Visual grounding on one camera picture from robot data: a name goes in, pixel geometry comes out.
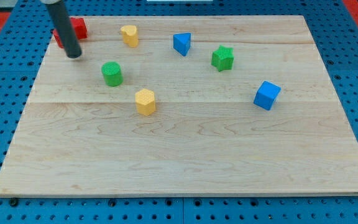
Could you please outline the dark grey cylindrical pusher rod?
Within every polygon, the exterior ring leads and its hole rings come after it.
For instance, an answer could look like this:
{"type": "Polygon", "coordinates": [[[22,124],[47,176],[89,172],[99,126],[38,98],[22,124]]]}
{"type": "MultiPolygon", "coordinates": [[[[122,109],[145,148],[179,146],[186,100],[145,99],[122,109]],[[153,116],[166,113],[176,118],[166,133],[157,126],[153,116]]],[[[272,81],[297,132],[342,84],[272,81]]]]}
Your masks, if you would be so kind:
{"type": "Polygon", "coordinates": [[[40,0],[49,13],[68,58],[78,58],[82,50],[66,9],[64,0],[40,0]]]}

